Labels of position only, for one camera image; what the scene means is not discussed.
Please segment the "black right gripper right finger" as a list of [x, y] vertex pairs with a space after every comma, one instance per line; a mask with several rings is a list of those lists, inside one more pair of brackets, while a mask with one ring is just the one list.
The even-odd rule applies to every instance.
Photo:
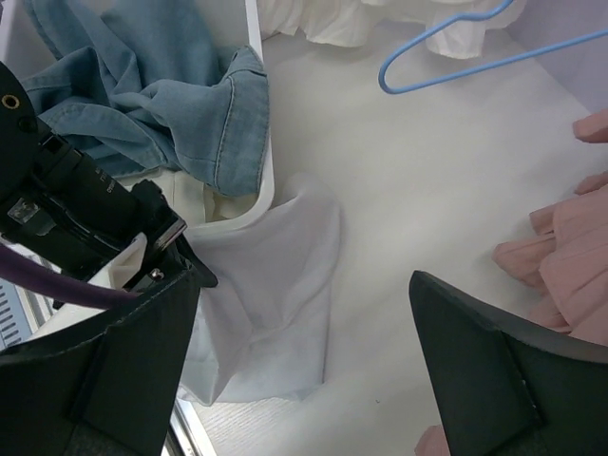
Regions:
[[451, 454], [606, 454], [606, 348], [427, 272], [408, 294]]

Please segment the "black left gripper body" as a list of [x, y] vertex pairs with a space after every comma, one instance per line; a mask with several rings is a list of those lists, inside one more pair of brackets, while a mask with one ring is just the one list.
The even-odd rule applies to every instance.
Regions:
[[218, 278], [194, 253], [184, 235], [186, 222], [169, 206], [160, 187], [151, 180], [142, 180], [133, 186], [130, 194], [140, 204], [142, 211], [137, 222], [147, 245], [140, 270], [124, 288], [142, 293], [182, 267], [192, 268], [201, 288], [217, 287]]

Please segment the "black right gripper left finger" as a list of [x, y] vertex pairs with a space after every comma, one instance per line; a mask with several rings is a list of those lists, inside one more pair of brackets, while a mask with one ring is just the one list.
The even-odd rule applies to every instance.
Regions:
[[198, 296], [193, 274], [180, 273], [2, 351], [2, 454], [161, 454]]

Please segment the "white shirt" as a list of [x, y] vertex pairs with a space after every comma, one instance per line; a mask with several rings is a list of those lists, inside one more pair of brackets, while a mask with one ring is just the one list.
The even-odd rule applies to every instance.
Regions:
[[178, 396], [211, 406], [303, 399], [322, 385], [341, 211], [320, 180], [291, 176], [241, 230], [187, 238], [218, 278], [199, 295]]

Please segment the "blue denim skirt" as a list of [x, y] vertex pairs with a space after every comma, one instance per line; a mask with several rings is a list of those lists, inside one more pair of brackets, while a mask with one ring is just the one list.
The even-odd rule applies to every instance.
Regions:
[[191, 1], [24, 8], [55, 59], [24, 88], [56, 134], [115, 178], [168, 168], [228, 197], [257, 192], [270, 104], [250, 47], [216, 46]]

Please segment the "white pleated skirt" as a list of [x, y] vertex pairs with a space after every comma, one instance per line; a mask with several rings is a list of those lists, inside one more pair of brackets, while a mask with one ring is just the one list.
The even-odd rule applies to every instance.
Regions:
[[257, 194], [227, 197], [185, 172], [163, 170], [150, 178], [162, 190], [172, 209], [189, 226], [235, 219], [250, 210]]

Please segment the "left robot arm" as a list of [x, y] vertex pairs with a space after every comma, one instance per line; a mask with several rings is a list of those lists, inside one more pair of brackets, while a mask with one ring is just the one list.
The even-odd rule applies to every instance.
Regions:
[[1, 277], [50, 298], [23, 336], [1, 299], [5, 455], [200, 455], [177, 396], [200, 291], [216, 276], [161, 189], [126, 189], [40, 120], [1, 71]]

